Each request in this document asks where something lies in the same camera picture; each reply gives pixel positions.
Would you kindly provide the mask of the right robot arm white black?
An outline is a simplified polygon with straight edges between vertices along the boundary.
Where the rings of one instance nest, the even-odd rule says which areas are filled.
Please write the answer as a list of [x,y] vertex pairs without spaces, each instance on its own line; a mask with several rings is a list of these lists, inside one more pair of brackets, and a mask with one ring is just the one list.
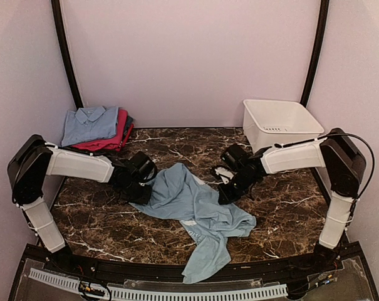
[[227,183],[218,186],[219,204],[231,204],[251,191],[253,185],[270,174],[321,167],[326,169],[331,185],[331,200],[318,245],[322,246],[308,259],[314,272],[322,272],[333,261],[333,250],[353,218],[366,159],[352,142],[353,134],[340,128],[329,134],[288,144],[274,144],[251,154],[232,144],[221,159],[234,173]]

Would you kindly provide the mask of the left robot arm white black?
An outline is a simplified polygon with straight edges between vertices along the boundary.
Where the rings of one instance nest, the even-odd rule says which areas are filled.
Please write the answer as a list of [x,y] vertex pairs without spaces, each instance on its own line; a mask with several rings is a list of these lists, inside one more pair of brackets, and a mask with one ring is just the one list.
[[53,264],[63,273],[73,273],[76,258],[58,229],[44,200],[44,180],[48,176],[87,179],[111,185],[125,201],[147,204],[152,194],[149,182],[158,173],[155,163],[142,151],[122,161],[109,156],[67,150],[32,135],[7,166],[11,200],[23,212],[28,226],[54,253]]

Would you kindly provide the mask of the light blue button shirt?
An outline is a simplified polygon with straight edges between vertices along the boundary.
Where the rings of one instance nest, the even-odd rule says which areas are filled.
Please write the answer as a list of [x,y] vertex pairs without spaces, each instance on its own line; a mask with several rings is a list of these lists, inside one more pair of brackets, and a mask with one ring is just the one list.
[[103,106],[68,111],[61,146],[114,137],[117,134],[118,111],[118,107]]

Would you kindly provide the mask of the blue cloth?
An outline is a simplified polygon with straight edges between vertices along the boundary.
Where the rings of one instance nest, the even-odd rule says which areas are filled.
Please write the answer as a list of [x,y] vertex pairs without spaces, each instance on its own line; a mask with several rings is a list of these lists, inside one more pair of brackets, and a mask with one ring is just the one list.
[[140,212],[180,222],[195,241],[195,250],[182,272],[183,283],[206,280],[231,261],[226,244],[230,237],[247,237],[256,218],[235,204],[220,205],[219,193],[176,163],[150,181],[152,195],[146,205],[133,204]]

